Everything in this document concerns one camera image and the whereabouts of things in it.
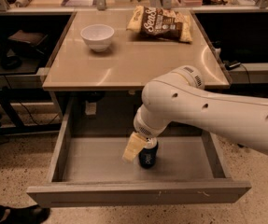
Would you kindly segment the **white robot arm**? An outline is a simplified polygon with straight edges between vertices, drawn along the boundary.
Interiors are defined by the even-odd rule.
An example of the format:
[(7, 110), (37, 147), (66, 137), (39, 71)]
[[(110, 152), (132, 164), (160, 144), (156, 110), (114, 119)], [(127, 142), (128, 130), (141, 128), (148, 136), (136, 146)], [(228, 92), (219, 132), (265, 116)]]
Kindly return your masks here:
[(188, 124), (268, 156), (268, 99), (204, 90), (193, 66), (153, 78), (142, 90), (142, 105), (123, 158), (132, 161), (170, 122)]

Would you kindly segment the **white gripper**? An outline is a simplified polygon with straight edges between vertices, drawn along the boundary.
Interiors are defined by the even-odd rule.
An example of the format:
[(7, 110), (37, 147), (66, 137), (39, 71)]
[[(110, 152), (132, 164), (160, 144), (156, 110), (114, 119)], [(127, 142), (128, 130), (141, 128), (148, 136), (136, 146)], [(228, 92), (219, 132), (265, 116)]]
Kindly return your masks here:
[(147, 145), (146, 138), (158, 137), (169, 125), (168, 119), (163, 119), (141, 105), (134, 117), (134, 128), (124, 149), (122, 159), (132, 162), (140, 151)]

